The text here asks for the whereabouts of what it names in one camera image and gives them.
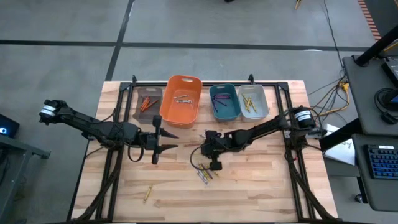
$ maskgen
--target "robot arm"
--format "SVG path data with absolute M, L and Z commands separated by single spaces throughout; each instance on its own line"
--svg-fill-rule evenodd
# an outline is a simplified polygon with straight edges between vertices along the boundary
M 293 114 L 294 119 L 290 120 L 289 124 L 286 116 L 290 113 Z M 305 136 L 314 127 L 315 121 L 310 108 L 301 106 L 251 129 L 240 129 L 224 133 L 224 137 L 221 137 L 222 134 L 216 131 L 206 131 L 206 140 L 200 149 L 201 153 L 212 161 L 210 170 L 221 170 L 223 167 L 221 162 L 218 162 L 218 156 L 222 153 L 242 151 L 252 144 L 254 140 L 276 131 L 290 131 L 290 138 L 296 140 Z
M 152 163 L 157 164 L 162 151 L 178 147 L 177 145 L 159 145 L 159 136 L 178 138 L 161 128 L 162 117 L 154 116 L 155 133 L 142 132 L 135 124 L 128 122 L 100 121 L 75 111 L 62 100 L 45 100 L 40 111 L 40 122 L 65 123 L 80 131 L 85 138 L 94 136 L 98 142 L 108 149 L 116 146 L 143 147 L 153 150 Z

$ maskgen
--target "plastic bin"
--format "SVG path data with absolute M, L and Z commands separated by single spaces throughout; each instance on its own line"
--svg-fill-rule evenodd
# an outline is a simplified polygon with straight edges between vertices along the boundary
M 210 88 L 211 99 L 213 99 L 213 97 L 216 94 L 231 95 L 231 99 L 219 100 L 223 102 L 226 106 L 222 105 L 217 101 L 214 101 L 214 104 L 213 103 L 211 104 L 213 108 L 214 117 L 217 119 L 217 121 L 224 122 L 236 119 L 241 114 L 241 107 L 239 105 L 239 100 L 236 94 L 235 86 L 232 84 L 214 85 Z
M 197 77 L 174 75 L 167 82 L 160 106 L 160 115 L 170 126 L 191 128 L 198 115 L 202 83 Z M 188 95 L 179 100 L 192 100 L 192 103 L 177 103 L 174 97 Z
M 251 97 L 257 112 L 254 111 L 253 107 L 249 107 L 250 112 L 247 111 L 242 94 L 244 94 L 247 99 Z M 269 114 L 267 99 L 262 85 L 240 86 L 238 89 L 238 98 L 242 109 L 242 120 L 244 122 L 261 120 Z

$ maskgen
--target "black metal leg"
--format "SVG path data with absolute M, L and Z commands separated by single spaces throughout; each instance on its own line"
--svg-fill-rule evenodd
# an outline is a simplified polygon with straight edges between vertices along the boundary
M 320 139 L 319 143 L 321 145 L 322 152 L 349 140 L 353 134 L 362 134 L 362 127 L 358 118 L 346 124 L 334 133 Z
M 41 149 L 37 149 L 36 147 L 33 147 L 32 148 L 32 154 L 33 155 L 38 155 L 42 159 L 48 159 L 50 157 L 51 152 L 48 152 L 48 151 L 45 151 L 45 150 L 41 150 Z
M 361 192 L 362 203 L 368 203 L 368 198 L 366 197 L 366 192 L 362 183 L 362 178 L 357 177 L 356 180 L 358 181 L 359 191 Z

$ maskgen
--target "wooden table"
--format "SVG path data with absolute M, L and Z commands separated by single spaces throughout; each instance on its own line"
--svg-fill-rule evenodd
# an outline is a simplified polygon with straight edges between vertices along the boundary
M 309 106 L 304 82 L 288 83 L 293 106 Z M 116 106 L 119 84 L 120 82 L 104 83 L 97 119 L 104 119 L 112 113 Z M 133 92 L 131 115 L 136 111 L 137 89 L 134 88 Z M 274 88 L 264 87 L 264 91 L 270 114 L 256 124 L 270 120 L 278 114 Z M 140 124 L 132 116 L 129 122 L 140 126 L 143 131 L 154 131 L 152 125 Z M 253 125 L 255 124 L 242 123 L 240 118 L 232 122 L 217 123 L 211 110 L 208 88 L 203 87 L 198 117 L 193 128 L 178 129 L 162 123 L 162 127 L 167 131 L 180 137 L 162 138 L 162 143 L 178 144 L 180 147 L 163 152 L 157 165 L 151 164 L 152 151 L 146 151 L 140 162 L 131 162 L 127 157 L 127 150 L 124 151 L 114 222 L 297 221 L 290 175 L 284 159 L 284 140 L 280 131 L 256 140 L 245 151 L 222 154 L 220 161 L 223 163 L 223 170 L 219 171 L 219 177 L 215 177 L 208 185 L 202 182 L 189 163 L 192 150 L 204 141 L 205 130 L 224 133 L 234 129 L 251 128 Z M 309 143 L 318 145 L 318 141 Z M 88 153 L 97 148 L 99 144 L 91 142 Z M 133 149 L 133 152 L 132 157 L 137 158 L 139 149 Z M 311 190 L 328 212 L 337 217 L 321 152 L 306 148 L 303 150 L 303 156 Z M 72 218 L 81 215 L 98 193 L 105 158 L 106 150 L 103 150 L 86 159 Z M 199 152 L 194 155 L 193 160 L 209 163 L 209 159 Z M 143 204 L 147 189 L 152 184 L 153 191 L 148 201 Z M 303 193 L 300 193 L 304 214 L 308 217 L 305 199 Z M 105 199 L 104 215 L 108 211 L 109 196 L 110 191 Z

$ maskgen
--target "orange bin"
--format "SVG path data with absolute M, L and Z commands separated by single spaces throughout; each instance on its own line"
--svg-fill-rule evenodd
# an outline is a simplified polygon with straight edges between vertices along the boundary
M 167 124 L 179 128 L 191 128 L 198 115 L 202 83 L 197 77 L 174 75 L 167 82 L 160 106 L 160 115 Z M 192 103 L 177 103 L 176 100 L 191 100 Z

